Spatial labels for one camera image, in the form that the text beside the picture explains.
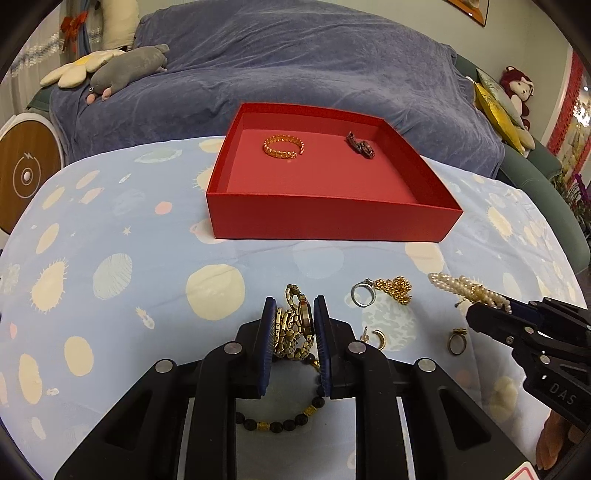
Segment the black bead bracelet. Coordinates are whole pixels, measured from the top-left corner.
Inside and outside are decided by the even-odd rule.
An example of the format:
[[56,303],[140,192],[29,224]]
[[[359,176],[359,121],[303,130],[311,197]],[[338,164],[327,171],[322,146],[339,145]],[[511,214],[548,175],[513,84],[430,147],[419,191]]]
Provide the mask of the black bead bracelet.
[[[277,357],[273,356],[273,361],[279,360]],[[316,357],[311,353],[306,358],[302,360],[302,363],[306,365],[312,365],[317,368],[318,361]],[[317,382],[320,383],[320,376],[318,376]],[[256,421],[253,419],[247,419],[244,414],[240,413],[239,411],[236,412],[236,424],[242,424],[244,428],[249,431],[259,430],[260,432],[273,432],[273,433],[281,433],[283,430],[286,432],[292,432],[296,429],[296,427],[303,427],[306,423],[308,423],[308,418],[311,417],[319,408],[324,407],[326,403],[324,400],[324,388],[322,385],[316,388],[316,397],[312,398],[311,404],[304,409],[302,413],[298,413],[295,418],[288,419],[281,423],[280,421],[274,421],[272,423],[267,423],[265,421]]]

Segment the red and white sticker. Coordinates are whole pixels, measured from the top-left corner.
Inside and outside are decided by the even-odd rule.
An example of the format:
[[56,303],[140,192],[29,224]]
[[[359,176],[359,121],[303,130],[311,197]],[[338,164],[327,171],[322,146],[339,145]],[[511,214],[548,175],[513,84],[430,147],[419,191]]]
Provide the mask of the red and white sticker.
[[531,463],[525,462],[505,480],[540,480]]

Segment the open red cardboard box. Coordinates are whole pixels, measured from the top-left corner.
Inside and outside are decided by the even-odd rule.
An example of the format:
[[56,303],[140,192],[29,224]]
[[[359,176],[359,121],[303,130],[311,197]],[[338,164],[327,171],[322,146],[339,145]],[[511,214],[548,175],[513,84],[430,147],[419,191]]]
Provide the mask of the open red cardboard box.
[[[345,137],[373,147],[371,160]],[[304,142],[292,160],[263,142]],[[291,143],[272,144],[296,151]],[[425,161],[386,121],[330,108],[244,103],[207,188],[217,238],[441,241],[462,209]]]

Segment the patterned tablecloth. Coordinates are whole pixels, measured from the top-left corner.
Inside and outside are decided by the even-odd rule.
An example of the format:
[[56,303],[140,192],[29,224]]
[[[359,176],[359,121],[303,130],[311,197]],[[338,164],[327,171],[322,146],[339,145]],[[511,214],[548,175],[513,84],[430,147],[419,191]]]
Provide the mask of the patterned tablecloth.
[[[454,308],[457,297],[427,279],[444,271],[515,299],[584,306],[530,199],[429,160],[464,209],[439,244],[224,241],[212,237],[204,195],[222,141],[142,145],[76,162],[18,222],[0,257],[0,416],[40,475],[53,478],[155,361],[203,358],[259,318],[267,296],[283,303],[288,283],[310,299],[323,294],[331,316],[356,335],[364,326],[383,330],[388,357],[433,358],[532,459],[548,409],[521,388],[509,347],[471,332],[463,355],[448,353],[467,305]],[[413,285],[409,306],[380,292],[367,309],[351,302],[353,284],[396,275]],[[314,375],[275,364],[268,394],[238,409],[261,420],[293,417],[313,396]],[[305,427],[280,435],[239,427],[239,478],[353,479],[354,408],[328,401]]]

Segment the orange picture frame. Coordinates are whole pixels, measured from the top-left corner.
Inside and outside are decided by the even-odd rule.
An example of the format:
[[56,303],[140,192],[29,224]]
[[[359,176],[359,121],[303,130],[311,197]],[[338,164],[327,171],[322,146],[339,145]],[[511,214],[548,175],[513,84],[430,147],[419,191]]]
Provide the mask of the orange picture frame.
[[468,1],[465,0],[446,0],[447,3],[454,5],[456,8],[463,11],[466,15],[471,17],[483,27],[486,25],[486,17],[488,16],[489,0],[480,0],[480,5],[474,8]]

